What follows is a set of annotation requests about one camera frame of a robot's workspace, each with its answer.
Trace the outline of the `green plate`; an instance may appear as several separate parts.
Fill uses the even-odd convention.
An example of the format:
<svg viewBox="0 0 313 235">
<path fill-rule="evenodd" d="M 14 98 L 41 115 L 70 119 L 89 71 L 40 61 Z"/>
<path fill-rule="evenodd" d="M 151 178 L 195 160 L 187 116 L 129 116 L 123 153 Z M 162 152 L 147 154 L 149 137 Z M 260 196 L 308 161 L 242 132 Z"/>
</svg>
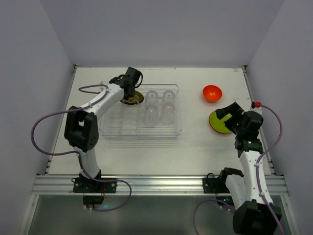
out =
<svg viewBox="0 0 313 235">
<path fill-rule="evenodd" d="M 232 117 L 232 115 L 228 114 L 227 116 L 225 116 L 224 118 L 222 118 L 221 120 L 217 119 L 216 113 L 215 111 L 213 111 L 210 116 L 209 116 L 209 123 L 222 123 L 224 124 L 224 122 L 226 120 L 228 120 L 230 117 Z"/>
</svg>

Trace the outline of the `olive brown plate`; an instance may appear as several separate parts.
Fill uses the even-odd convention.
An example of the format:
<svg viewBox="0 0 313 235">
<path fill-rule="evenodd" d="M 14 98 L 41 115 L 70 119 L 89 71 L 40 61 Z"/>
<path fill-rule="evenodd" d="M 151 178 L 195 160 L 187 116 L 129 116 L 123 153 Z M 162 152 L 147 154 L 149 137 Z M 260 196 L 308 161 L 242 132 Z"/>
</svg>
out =
<svg viewBox="0 0 313 235">
<path fill-rule="evenodd" d="M 142 93 L 135 91 L 134 96 L 128 99 L 121 100 L 121 103 L 126 105 L 137 105 L 144 101 L 144 96 Z"/>
</svg>

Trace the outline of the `orange bowl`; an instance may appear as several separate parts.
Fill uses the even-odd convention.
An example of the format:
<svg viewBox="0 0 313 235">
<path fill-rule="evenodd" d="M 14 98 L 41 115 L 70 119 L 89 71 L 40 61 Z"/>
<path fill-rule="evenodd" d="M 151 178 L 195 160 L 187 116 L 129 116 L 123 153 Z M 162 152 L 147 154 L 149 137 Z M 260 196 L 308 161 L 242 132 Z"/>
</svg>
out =
<svg viewBox="0 0 313 235">
<path fill-rule="evenodd" d="M 217 102 L 222 96 L 222 90 L 216 85 L 207 85 L 202 91 L 203 97 L 208 102 Z"/>
</svg>

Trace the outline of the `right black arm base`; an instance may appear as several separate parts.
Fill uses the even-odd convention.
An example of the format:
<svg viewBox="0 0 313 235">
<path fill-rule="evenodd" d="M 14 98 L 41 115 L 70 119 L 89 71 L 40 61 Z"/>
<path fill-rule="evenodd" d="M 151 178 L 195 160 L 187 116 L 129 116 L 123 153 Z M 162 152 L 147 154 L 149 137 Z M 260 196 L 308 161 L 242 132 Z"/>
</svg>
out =
<svg viewBox="0 0 313 235">
<path fill-rule="evenodd" d="M 204 193 L 234 193 L 233 199 L 217 197 L 217 204 L 220 207 L 235 207 L 235 209 L 238 209 L 246 201 L 244 174 L 238 169 L 225 167 L 217 177 L 213 173 L 208 173 L 202 179 L 202 187 Z"/>
</svg>

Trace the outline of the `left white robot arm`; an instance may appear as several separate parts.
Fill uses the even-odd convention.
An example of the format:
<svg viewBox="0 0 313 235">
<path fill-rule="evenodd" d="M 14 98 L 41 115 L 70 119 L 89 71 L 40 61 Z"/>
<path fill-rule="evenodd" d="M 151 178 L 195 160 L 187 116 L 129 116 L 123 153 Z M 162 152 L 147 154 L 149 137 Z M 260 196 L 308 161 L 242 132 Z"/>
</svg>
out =
<svg viewBox="0 0 313 235">
<path fill-rule="evenodd" d="M 141 85 L 142 72 L 132 67 L 125 74 L 103 84 L 103 91 L 81 107 L 67 111 L 64 137 L 73 147 L 80 165 L 80 174 L 90 180 L 101 182 L 101 170 L 97 164 L 95 147 L 99 140 L 99 119 L 116 103 L 134 97 Z"/>
</svg>

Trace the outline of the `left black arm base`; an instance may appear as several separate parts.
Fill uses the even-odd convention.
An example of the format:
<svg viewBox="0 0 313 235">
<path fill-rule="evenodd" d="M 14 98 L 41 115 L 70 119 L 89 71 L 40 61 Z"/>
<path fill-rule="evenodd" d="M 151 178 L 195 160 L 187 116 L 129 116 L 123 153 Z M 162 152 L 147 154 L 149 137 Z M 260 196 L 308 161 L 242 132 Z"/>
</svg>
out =
<svg viewBox="0 0 313 235">
<path fill-rule="evenodd" d="M 101 205 L 104 201 L 105 193 L 115 193 L 117 181 L 98 182 L 84 177 L 79 174 L 78 177 L 72 178 L 74 193 L 100 193 L 100 196 L 83 196 L 83 204 L 87 207 Z"/>
</svg>

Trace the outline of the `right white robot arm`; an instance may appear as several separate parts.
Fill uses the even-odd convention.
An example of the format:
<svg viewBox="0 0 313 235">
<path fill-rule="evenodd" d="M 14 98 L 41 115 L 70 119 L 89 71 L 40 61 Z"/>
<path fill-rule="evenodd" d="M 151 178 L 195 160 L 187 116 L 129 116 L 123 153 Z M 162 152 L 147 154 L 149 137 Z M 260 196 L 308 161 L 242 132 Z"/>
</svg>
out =
<svg viewBox="0 0 313 235">
<path fill-rule="evenodd" d="M 231 116 L 224 125 L 235 134 L 234 145 L 243 168 L 225 168 L 219 176 L 234 203 L 234 232 L 239 235 L 272 235 L 276 229 L 282 231 L 282 212 L 269 194 L 263 169 L 263 157 L 267 152 L 258 138 L 264 122 L 261 103 L 252 102 L 250 110 L 244 111 L 234 102 L 217 109 L 216 115 L 219 120 L 226 115 Z"/>
</svg>

